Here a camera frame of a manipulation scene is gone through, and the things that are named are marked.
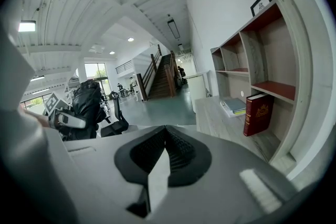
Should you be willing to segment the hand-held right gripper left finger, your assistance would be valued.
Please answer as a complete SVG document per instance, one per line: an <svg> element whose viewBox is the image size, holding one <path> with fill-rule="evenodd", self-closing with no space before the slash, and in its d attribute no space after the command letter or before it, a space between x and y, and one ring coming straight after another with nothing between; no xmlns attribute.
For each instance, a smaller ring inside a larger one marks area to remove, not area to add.
<svg viewBox="0 0 336 224"><path fill-rule="evenodd" d="M67 142L79 223L166 223L166 128Z"/></svg>

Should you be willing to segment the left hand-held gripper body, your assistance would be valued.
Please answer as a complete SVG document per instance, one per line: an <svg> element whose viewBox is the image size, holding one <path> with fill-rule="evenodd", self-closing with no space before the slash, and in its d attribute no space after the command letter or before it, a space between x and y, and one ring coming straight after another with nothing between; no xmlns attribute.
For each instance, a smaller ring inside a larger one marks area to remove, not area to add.
<svg viewBox="0 0 336 224"><path fill-rule="evenodd" d="M52 93L44 102L45 110L43 115L46 116L47 126L58 130L61 137L69 137L70 127L66 112L69 111L68 103L56 93Z"/></svg>

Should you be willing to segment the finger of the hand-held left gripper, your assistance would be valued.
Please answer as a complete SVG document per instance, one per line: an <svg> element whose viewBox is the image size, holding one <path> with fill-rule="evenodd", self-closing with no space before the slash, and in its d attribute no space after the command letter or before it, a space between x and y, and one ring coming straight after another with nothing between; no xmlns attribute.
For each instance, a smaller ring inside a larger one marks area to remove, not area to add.
<svg viewBox="0 0 336 224"><path fill-rule="evenodd" d="M85 129L86 121L68 113L60 112L59 124L76 129Z"/></svg>

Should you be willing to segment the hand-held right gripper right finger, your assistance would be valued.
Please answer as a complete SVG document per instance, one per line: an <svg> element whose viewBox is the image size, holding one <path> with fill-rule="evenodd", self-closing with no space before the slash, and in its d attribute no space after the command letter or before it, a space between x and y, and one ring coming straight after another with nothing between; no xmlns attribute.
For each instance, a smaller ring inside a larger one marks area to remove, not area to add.
<svg viewBox="0 0 336 224"><path fill-rule="evenodd" d="M212 161L197 182L168 188L148 216L152 223L281 223L294 210L293 184L248 149L182 127L168 130L206 145Z"/></svg>

